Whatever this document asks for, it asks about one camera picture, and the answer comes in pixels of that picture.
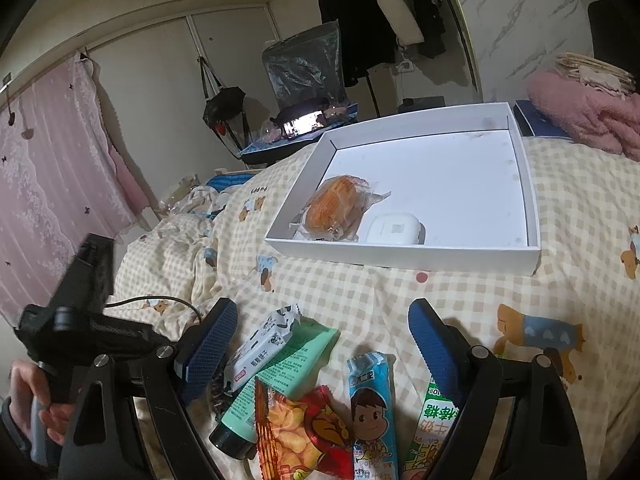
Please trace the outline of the person left hand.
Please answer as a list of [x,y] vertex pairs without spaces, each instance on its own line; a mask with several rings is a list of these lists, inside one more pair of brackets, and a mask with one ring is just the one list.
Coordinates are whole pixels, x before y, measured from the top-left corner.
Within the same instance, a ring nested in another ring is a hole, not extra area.
[[43,370],[32,362],[15,360],[10,375],[9,412],[17,428],[29,441],[32,440],[33,400],[42,406],[38,419],[48,437],[56,444],[63,445],[76,405],[53,403]]

